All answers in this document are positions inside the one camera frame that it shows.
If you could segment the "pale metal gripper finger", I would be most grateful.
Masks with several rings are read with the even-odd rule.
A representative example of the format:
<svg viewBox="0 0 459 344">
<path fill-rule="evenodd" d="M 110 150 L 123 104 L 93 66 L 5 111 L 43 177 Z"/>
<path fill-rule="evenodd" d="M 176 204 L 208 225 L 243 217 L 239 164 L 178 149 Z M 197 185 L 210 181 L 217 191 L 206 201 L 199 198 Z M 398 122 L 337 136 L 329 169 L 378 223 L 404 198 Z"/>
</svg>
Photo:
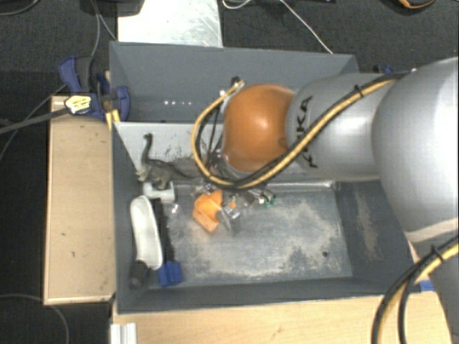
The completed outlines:
<svg viewBox="0 0 459 344">
<path fill-rule="evenodd" d="M 232 209 L 230 206 L 224 206 L 221 211 L 221 220 L 225 229 L 232 235 L 236 236 L 240 233 L 240 212 Z"/>
</svg>

